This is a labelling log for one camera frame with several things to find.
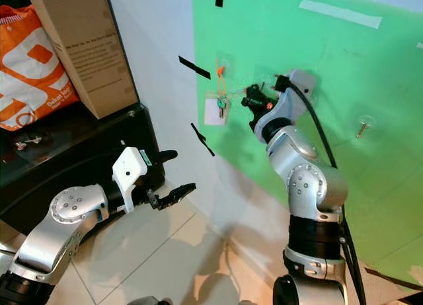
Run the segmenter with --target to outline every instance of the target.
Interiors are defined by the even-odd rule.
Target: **metal screw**
[[[360,138],[360,136],[362,135],[362,133],[364,132],[364,130],[369,127],[369,125],[366,122],[361,122],[362,127],[360,128],[360,131],[358,132],[358,134],[356,135],[356,138]]]

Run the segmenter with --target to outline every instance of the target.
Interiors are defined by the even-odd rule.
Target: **black cable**
[[[323,146],[325,147],[325,151],[329,157],[330,165],[333,168],[338,168],[338,166],[336,165],[335,157],[333,156],[333,153],[332,153],[332,149],[330,148],[329,142],[326,138],[325,132],[323,131],[322,125],[310,101],[303,94],[303,92],[291,81],[289,81],[289,87],[292,88],[292,90],[298,95],[298,97],[300,97],[304,105],[307,107],[307,110],[309,111],[311,117],[313,118],[313,122],[316,126],[317,131],[319,132],[320,138],[322,139],[322,142],[323,142]],[[342,231],[343,238],[345,238],[345,243],[342,244],[342,249],[344,251],[344,256],[345,256],[348,269],[350,270],[354,288],[356,289],[356,293],[360,301],[360,304],[365,305],[366,301],[365,301],[365,291],[363,286],[362,275],[360,273],[360,266],[358,264],[356,249],[352,241],[350,228],[346,221],[344,206],[342,206],[341,231]]]
[[[7,206],[6,208],[4,208],[1,212],[0,212],[0,219],[1,217],[3,217],[5,214],[7,214],[8,211],[10,211],[11,209],[13,209],[14,207],[16,207],[22,200],[24,200],[25,198],[27,198],[29,195],[31,195],[32,193],[34,193],[37,189],[41,188],[42,186],[46,185],[48,182],[50,182],[51,180],[53,180],[54,178],[62,175],[63,173],[70,171],[80,165],[83,165],[85,163],[88,163],[92,160],[96,160],[98,158],[102,158],[105,156],[111,156],[111,155],[115,155],[118,154],[118,152],[122,152],[121,149],[119,148],[115,148],[113,149],[113,151],[109,151],[109,152],[105,152],[105,153],[100,153],[100,154],[96,154],[93,155],[89,158],[86,158],[84,160],[81,160],[79,162],[76,162],[75,164],[68,166],[67,168],[64,168],[63,170],[59,171],[58,173],[55,173],[51,176],[49,176],[48,178],[46,178],[44,181],[42,181],[40,184],[38,184],[37,186],[34,186],[33,188],[31,188],[30,190],[28,190],[27,192],[25,192],[23,195],[19,196],[17,199],[15,199],[9,206]]]

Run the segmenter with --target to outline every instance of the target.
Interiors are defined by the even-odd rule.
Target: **plastic bag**
[[[0,15],[0,127],[14,131],[79,98],[34,8]]]

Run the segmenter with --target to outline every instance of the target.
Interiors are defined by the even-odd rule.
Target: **white wall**
[[[423,0],[380,0],[422,10]],[[192,202],[270,278],[286,270],[287,210],[243,173],[212,157],[190,123],[197,124],[196,75],[178,61],[195,62],[191,0],[112,0],[141,101],[149,108],[161,149],[179,157],[166,164],[167,179],[196,182]]]

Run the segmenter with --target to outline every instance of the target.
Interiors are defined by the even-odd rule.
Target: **white paper tag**
[[[227,106],[223,112],[223,118],[220,118],[220,108],[217,105],[217,98],[206,98],[204,108],[204,124],[205,125],[225,125],[229,107]]]

